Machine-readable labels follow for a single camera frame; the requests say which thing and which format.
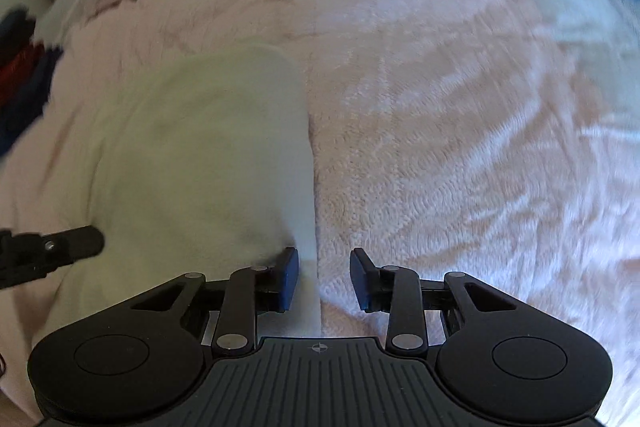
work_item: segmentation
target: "crosshair marking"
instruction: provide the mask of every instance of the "crosshair marking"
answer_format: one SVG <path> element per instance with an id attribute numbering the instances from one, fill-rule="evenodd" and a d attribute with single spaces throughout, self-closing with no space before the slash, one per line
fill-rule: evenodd
<path id="1" fill-rule="evenodd" d="M 311 346 L 311 349 L 313 349 L 316 353 L 324 353 L 327 349 L 329 349 L 329 346 L 318 342 L 317 344 Z"/>

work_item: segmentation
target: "screw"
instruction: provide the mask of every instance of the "screw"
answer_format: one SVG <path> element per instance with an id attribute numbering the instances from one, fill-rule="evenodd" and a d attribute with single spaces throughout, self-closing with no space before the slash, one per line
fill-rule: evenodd
<path id="1" fill-rule="evenodd" d="M 227 333 L 218 337 L 216 344 L 222 349 L 240 349 L 248 344 L 248 340 L 244 335 L 238 335 L 237 333 Z"/>
<path id="2" fill-rule="evenodd" d="M 391 339 L 391 343 L 398 349 L 418 349 L 424 342 L 418 335 L 403 333 Z"/>

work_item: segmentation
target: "pink fleece blanket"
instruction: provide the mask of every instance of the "pink fleece blanket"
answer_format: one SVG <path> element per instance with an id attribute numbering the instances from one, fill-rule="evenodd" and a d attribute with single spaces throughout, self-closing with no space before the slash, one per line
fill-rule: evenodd
<path id="1" fill-rule="evenodd" d="M 174 57 L 260 37 L 306 76 L 323 333 L 384 331 L 385 317 L 357 310 L 351 248 L 428 279 L 467 271 L 599 340 L 615 368 L 600 419 L 638 424 L 635 135 L 554 42 L 532 0 L 84 6 L 86 23 L 70 33 L 45 116 L 0 178 L 0 227 L 65 228 L 52 180 L 73 176 L 60 172 L 62 158 L 108 86 Z M 34 418 L 20 368 L 64 276 L 58 270 L 0 294 L 0 351 L 15 368 L 0 383 Z"/>

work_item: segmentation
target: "black robotic gripper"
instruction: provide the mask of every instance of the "black robotic gripper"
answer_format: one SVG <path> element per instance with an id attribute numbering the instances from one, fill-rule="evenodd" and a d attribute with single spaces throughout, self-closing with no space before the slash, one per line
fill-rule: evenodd
<path id="1" fill-rule="evenodd" d="M 298 252 L 228 280 L 188 273 L 51 333 L 28 372 L 46 427 L 597 426 L 612 378 L 581 331 L 461 272 L 420 280 L 351 252 L 360 308 L 386 312 L 377 338 L 257 337 L 285 312 Z M 447 337 L 430 346 L 425 310 Z M 220 311 L 211 346 L 201 345 Z"/>

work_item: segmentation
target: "red fabric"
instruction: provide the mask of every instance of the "red fabric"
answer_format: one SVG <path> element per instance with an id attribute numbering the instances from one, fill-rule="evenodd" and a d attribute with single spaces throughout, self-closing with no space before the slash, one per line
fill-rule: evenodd
<path id="1" fill-rule="evenodd" d="M 44 55 L 44 46 L 27 44 L 4 68 L 0 70 L 0 107 L 9 102 L 25 83 L 40 57 Z"/>

